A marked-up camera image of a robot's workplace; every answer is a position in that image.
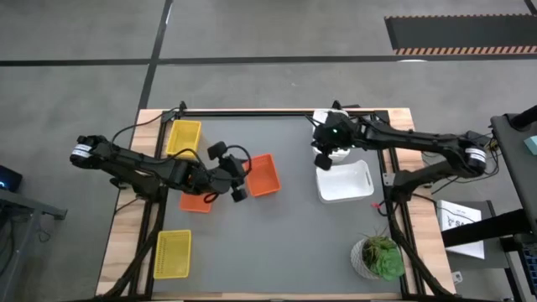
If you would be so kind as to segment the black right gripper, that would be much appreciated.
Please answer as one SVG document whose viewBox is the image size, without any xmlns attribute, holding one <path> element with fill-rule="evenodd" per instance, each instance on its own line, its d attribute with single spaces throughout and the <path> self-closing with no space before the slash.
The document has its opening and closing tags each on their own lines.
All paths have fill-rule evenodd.
<svg viewBox="0 0 537 302">
<path fill-rule="evenodd" d="M 329 155 L 337 149 L 350 148 L 356 137 L 356 124 L 341 112 L 328 112 L 326 119 L 315 127 L 311 146 L 319 150 L 314 164 L 329 170 L 333 160 Z"/>
</svg>

